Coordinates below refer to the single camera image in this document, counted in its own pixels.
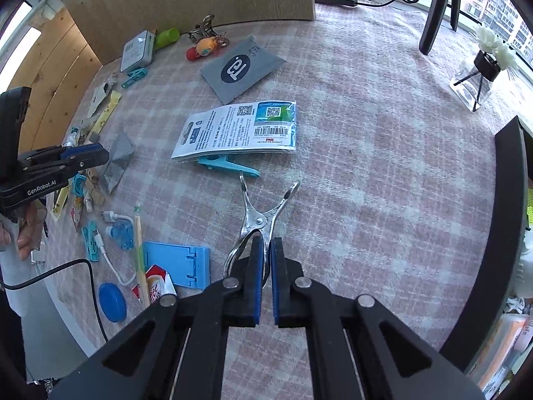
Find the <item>person left hand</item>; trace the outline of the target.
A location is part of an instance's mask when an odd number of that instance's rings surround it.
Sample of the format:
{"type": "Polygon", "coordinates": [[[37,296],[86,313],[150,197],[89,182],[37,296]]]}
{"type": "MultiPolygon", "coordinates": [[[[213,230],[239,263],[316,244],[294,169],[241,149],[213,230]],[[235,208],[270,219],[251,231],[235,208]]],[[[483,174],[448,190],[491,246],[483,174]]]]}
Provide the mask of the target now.
{"type": "Polygon", "coordinates": [[[46,215],[46,207],[39,200],[32,201],[24,209],[24,218],[16,240],[18,256],[22,261],[26,260],[33,250],[40,249],[46,215]]]}

